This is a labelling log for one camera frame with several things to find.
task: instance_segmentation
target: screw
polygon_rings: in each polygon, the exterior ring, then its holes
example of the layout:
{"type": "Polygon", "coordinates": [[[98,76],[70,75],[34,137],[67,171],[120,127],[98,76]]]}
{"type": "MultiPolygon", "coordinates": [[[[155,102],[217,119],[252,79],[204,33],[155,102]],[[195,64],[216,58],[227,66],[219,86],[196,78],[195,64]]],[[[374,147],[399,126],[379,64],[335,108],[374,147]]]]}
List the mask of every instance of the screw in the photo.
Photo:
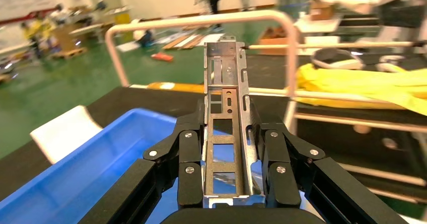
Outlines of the screw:
{"type": "Polygon", "coordinates": [[[286,169],[285,169],[284,167],[282,167],[282,166],[277,167],[277,168],[276,168],[276,170],[277,170],[279,173],[281,173],[281,174],[283,174],[284,172],[286,172],[286,169]]]}
{"type": "Polygon", "coordinates": [[[385,147],[387,147],[391,150],[398,149],[398,145],[397,145],[396,141],[392,140],[391,138],[383,138],[383,144],[385,147]]]}
{"type": "Polygon", "coordinates": [[[310,153],[312,155],[318,155],[319,154],[319,152],[317,150],[310,150],[310,153]]]}
{"type": "Polygon", "coordinates": [[[194,172],[194,168],[193,167],[187,167],[187,168],[185,168],[185,172],[187,172],[188,174],[192,174],[194,172]]]}

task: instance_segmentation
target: rectangular cutout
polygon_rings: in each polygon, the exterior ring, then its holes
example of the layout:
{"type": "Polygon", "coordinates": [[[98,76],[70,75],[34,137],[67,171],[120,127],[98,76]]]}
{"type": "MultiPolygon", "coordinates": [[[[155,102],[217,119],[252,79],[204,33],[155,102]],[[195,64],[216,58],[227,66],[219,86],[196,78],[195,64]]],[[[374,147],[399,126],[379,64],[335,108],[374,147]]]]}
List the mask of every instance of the rectangular cutout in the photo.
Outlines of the rectangular cutout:
{"type": "Polygon", "coordinates": [[[213,159],[216,162],[234,162],[234,146],[232,144],[214,144],[213,159]]]}
{"type": "Polygon", "coordinates": [[[221,94],[221,92],[214,92],[214,93],[211,93],[211,95],[210,95],[210,101],[212,101],[212,102],[221,102],[222,101],[222,94],[221,94]]]}
{"type": "Polygon", "coordinates": [[[214,65],[215,65],[215,60],[211,59],[210,60],[210,83],[211,84],[213,84],[214,78],[215,78],[214,65]]]}
{"type": "Polygon", "coordinates": [[[233,135],[232,119],[214,119],[213,122],[214,135],[233,135]]]}
{"type": "Polygon", "coordinates": [[[223,112],[223,105],[222,104],[211,104],[210,105],[210,113],[212,114],[218,114],[223,112]]]}
{"type": "Polygon", "coordinates": [[[236,194],[236,176],[234,173],[213,174],[214,194],[236,194]]]}

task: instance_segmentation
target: metal bracket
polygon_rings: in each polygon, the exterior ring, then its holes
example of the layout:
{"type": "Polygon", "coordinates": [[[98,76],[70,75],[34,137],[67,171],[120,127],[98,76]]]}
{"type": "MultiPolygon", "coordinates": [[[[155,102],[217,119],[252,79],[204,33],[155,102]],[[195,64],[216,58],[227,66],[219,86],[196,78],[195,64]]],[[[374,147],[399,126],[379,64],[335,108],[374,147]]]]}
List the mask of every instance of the metal bracket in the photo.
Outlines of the metal bracket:
{"type": "Polygon", "coordinates": [[[217,43],[205,45],[205,124],[207,135],[204,143],[206,165],[204,195],[214,197],[216,203],[230,203],[230,198],[253,195],[250,166],[257,161],[255,144],[250,138],[250,101],[244,43],[234,36],[223,36],[217,43]],[[231,122],[231,135],[216,135],[215,121],[231,122]],[[232,144],[233,162],[214,162],[214,145],[232,144]],[[234,173],[235,194],[214,193],[214,174],[234,173]]]}

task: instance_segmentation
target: yellow fabric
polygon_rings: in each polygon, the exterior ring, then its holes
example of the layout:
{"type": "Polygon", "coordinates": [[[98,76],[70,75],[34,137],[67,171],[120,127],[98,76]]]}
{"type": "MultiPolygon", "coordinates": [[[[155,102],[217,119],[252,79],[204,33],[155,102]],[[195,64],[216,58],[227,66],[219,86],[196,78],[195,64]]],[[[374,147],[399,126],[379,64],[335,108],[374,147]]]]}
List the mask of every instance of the yellow fabric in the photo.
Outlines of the yellow fabric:
{"type": "Polygon", "coordinates": [[[32,24],[32,28],[36,32],[37,37],[40,38],[49,38],[50,32],[53,30],[53,27],[48,20],[36,20],[32,24]]]}
{"type": "Polygon", "coordinates": [[[356,94],[396,105],[299,98],[303,103],[337,108],[409,109],[427,115],[427,69],[387,73],[315,69],[306,64],[298,69],[297,81],[298,87],[306,91],[356,94]]]}
{"type": "Polygon", "coordinates": [[[24,33],[24,37],[25,37],[26,39],[31,39],[31,38],[33,38],[33,37],[34,37],[34,33],[35,33],[35,31],[34,31],[34,29],[33,29],[33,28],[28,27],[28,28],[26,28],[26,29],[22,29],[22,31],[23,31],[23,33],[24,33]]]}

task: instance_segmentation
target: white handrail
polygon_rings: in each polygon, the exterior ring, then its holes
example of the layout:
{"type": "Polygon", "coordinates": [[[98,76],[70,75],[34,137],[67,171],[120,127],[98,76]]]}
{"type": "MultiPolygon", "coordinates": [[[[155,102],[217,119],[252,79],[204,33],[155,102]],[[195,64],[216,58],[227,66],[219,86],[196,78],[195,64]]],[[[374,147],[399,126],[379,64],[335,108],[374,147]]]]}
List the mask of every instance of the white handrail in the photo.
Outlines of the white handrail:
{"type": "Polygon", "coordinates": [[[106,35],[105,42],[107,44],[108,51],[113,60],[114,67],[116,68],[117,74],[120,78],[122,86],[129,86],[129,80],[124,72],[123,65],[117,54],[117,50],[113,43],[113,35],[119,32],[129,32],[135,30],[144,29],[155,29],[155,28],[169,28],[169,27],[182,27],[182,26],[196,26],[206,24],[218,24],[218,23],[234,23],[242,21],[258,21],[258,20],[276,20],[278,21],[284,30],[286,31],[290,44],[288,45],[288,57],[285,62],[287,66],[286,80],[288,83],[288,95],[293,97],[296,89],[296,70],[297,70],[297,34],[294,29],[292,19],[284,13],[273,11],[273,10],[261,10],[252,12],[242,13],[231,13],[231,14],[218,14],[218,15],[206,15],[179,19],[166,19],[166,20],[155,20],[147,21],[139,24],[122,24],[111,27],[106,35]]]}

